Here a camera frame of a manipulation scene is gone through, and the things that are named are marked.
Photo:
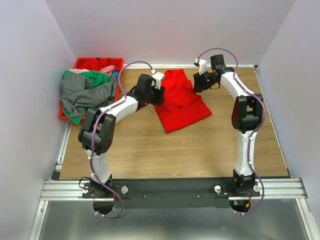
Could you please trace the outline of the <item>red t shirt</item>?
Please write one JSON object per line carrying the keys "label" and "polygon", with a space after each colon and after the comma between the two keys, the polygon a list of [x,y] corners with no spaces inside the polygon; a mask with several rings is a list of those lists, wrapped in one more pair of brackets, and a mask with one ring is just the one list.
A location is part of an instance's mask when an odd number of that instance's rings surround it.
{"label": "red t shirt", "polygon": [[183,69],[166,70],[162,86],[164,101],[154,109],[166,133],[188,127],[212,115],[202,97],[193,92]]}

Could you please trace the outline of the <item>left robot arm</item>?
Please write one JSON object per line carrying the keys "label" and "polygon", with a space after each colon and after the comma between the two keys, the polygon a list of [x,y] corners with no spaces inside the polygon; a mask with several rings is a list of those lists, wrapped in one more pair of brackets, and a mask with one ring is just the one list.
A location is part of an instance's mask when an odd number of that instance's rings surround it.
{"label": "left robot arm", "polygon": [[86,112],[78,134],[91,169],[89,183],[80,187],[84,195],[104,198],[113,192],[108,150],[113,143],[116,124],[148,105],[160,106],[164,102],[164,79],[165,74],[161,72],[141,74],[137,84],[120,100],[106,107],[92,107]]}

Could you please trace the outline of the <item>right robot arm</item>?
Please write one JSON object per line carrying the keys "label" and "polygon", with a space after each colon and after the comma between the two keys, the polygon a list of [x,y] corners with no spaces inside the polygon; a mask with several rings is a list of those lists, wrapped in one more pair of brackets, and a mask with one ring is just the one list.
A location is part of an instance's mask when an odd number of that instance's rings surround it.
{"label": "right robot arm", "polygon": [[231,124],[237,134],[237,159],[230,183],[230,191],[241,196],[256,183],[254,150],[258,130],[265,122],[266,107],[263,96],[255,94],[240,80],[236,70],[226,67],[222,54],[210,58],[212,72],[207,61],[197,57],[194,65],[198,73],[193,75],[195,93],[211,89],[214,85],[224,87],[234,99]]}

